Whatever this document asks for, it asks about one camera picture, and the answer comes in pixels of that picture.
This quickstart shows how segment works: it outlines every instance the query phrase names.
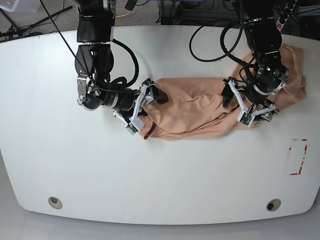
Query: white table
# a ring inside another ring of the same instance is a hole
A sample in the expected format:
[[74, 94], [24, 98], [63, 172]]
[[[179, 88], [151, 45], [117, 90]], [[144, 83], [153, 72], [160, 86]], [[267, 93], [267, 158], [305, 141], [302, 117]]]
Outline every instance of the white table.
[[[146, 78], [223, 76], [235, 63], [202, 63], [189, 53], [196, 27], [117, 27], [114, 37], [136, 54]], [[194, 39], [201, 58], [220, 56], [221, 28]], [[236, 29], [226, 37], [230, 47]], [[76, 32], [63, 34], [76, 52]], [[320, 186], [320, 43], [283, 36], [303, 48], [307, 100], [253, 130], [213, 139], [165, 141], [131, 136], [108, 108], [77, 104], [74, 59], [58, 34], [0, 44], [0, 149], [19, 204], [26, 210], [84, 220], [191, 225], [251, 221], [306, 212]], [[243, 36], [236, 56], [249, 51]], [[112, 44], [111, 78], [131, 79], [134, 65]], [[300, 149], [308, 149], [300, 175]], [[296, 154], [288, 157], [293, 144]], [[62, 209], [48, 204], [57, 197]], [[280, 199], [277, 211], [267, 211]]]

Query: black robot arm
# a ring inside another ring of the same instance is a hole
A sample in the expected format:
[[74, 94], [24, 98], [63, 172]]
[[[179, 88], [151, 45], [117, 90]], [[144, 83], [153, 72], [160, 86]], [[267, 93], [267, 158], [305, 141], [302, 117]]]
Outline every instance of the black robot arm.
[[[282, 44], [282, 36], [274, 20], [273, 4], [272, 0], [235, 0], [233, 2], [234, 9], [244, 24], [247, 43], [256, 63], [246, 63], [232, 54], [229, 55], [231, 59], [242, 65], [246, 78], [243, 79], [244, 82], [232, 77], [224, 80], [223, 106], [228, 107], [235, 95], [242, 108], [238, 121], [247, 126], [250, 126], [253, 121], [271, 121], [273, 114], [278, 113], [278, 110], [267, 98], [283, 88], [288, 81], [289, 71], [281, 63], [279, 48]], [[234, 24], [231, 23], [221, 34], [220, 43], [225, 53], [228, 50], [224, 46], [224, 37], [233, 26]], [[244, 94], [252, 105], [244, 106], [242, 98], [236, 93]]]
[[[159, 104], [166, 103], [168, 101], [166, 94], [156, 89], [149, 79], [138, 90], [129, 88], [138, 78], [139, 65], [130, 48], [113, 38], [116, 1], [71, 0], [71, 2], [78, 5], [77, 41], [83, 43], [78, 48], [75, 60], [79, 104], [89, 110], [101, 105], [109, 106], [114, 109], [115, 116], [122, 118], [128, 126], [130, 124], [132, 126], [132, 118], [137, 115], [137, 111], [143, 114], [141, 108], [143, 104], [150, 103], [154, 99], [157, 99]], [[128, 0], [126, 8], [132, 10], [136, 2]], [[246, 77], [243, 81], [232, 77], [225, 79], [225, 88], [221, 95], [224, 107], [228, 107], [231, 99], [236, 96], [242, 109], [238, 121], [250, 126], [256, 120], [270, 121], [273, 114], [278, 112], [274, 103], [267, 98], [285, 86], [288, 81], [288, 70], [281, 64], [279, 48], [282, 37], [273, 19], [273, 1], [231, 0], [231, 2], [241, 24], [230, 23], [222, 31], [220, 44], [229, 58], [242, 65]], [[225, 35], [235, 25], [241, 25], [244, 29], [248, 46], [256, 60], [255, 64], [242, 61], [226, 49]], [[110, 72], [114, 65], [114, 57], [109, 42], [118, 44], [131, 55], [135, 65], [135, 74], [131, 81], [128, 82], [125, 77], [111, 80]], [[244, 105], [240, 94], [244, 94], [252, 103], [250, 107]], [[135, 132], [139, 127], [131, 127], [132, 129]]]

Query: circular hole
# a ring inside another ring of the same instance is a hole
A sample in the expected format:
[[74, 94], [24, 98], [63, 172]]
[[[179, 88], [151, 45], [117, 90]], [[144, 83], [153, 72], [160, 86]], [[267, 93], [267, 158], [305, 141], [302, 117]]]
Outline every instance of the circular hole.
[[54, 209], [61, 209], [62, 208], [62, 202], [54, 196], [49, 197], [48, 202], [49, 202], [49, 205], [51, 207], [53, 207]]
[[273, 199], [270, 202], [268, 202], [268, 204], [266, 205], [266, 209], [269, 212], [274, 212], [274, 211], [278, 210], [280, 205], [281, 205], [280, 199]]
[[58, 199], [56, 199], [55, 197], [51, 197], [51, 201], [52, 201], [54, 204], [57, 204], [57, 203], [58, 203]]
[[274, 208], [274, 205], [272, 203], [269, 203], [266, 207], [268, 210], [272, 210]]

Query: cloth fold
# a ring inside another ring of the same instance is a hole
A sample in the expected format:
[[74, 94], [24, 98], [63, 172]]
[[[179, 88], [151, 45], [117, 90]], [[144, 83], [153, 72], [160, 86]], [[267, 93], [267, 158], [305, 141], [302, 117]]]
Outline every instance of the cloth fold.
[[[282, 45], [279, 51], [282, 64], [289, 69], [289, 78], [286, 86], [268, 99], [281, 111], [306, 98], [306, 80], [302, 75], [303, 50]], [[249, 62], [251, 58], [252, 53], [249, 53], [243, 60]], [[240, 79], [241, 67], [238, 64], [230, 76]], [[144, 127], [139, 134], [144, 139], [150, 136], [177, 140], [221, 137], [232, 129], [251, 129], [257, 122], [251, 127], [237, 122], [241, 109], [235, 97], [228, 108], [223, 108], [223, 79], [227, 77], [176, 77], [157, 80], [156, 87], [167, 94], [169, 102], [158, 105], [153, 101], [143, 106], [148, 116], [140, 117]], [[243, 101], [246, 105], [251, 105], [244, 97]]]

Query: fabric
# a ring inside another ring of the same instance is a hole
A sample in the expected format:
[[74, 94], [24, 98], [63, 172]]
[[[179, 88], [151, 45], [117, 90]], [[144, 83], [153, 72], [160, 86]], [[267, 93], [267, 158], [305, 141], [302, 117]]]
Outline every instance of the fabric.
[[[306, 98], [306, 80], [302, 76], [303, 50], [283, 45], [279, 51], [282, 64], [289, 69], [289, 78], [286, 86], [268, 99], [281, 111]], [[249, 62], [251, 58], [250, 53], [243, 60]], [[240, 79], [241, 67], [238, 64], [230, 76]], [[156, 87], [167, 94], [169, 102], [158, 105], [153, 101], [143, 107], [148, 116], [140, 117], [144, 122], [143, 129], [139, 131], [140, 135], [144, 139], [150, 136], [166, 140], [215, 138], [224, 136], [232, 129], [253, 128], [258, 122], [253, 122], [250, 127], [237, 122], [241, 109], [235, 97], [228, 108], [223, 108], [223, 79], [228, 77], [157, 80]], [[251, 105], [244, 97], [243, 101], [247, 107]]]

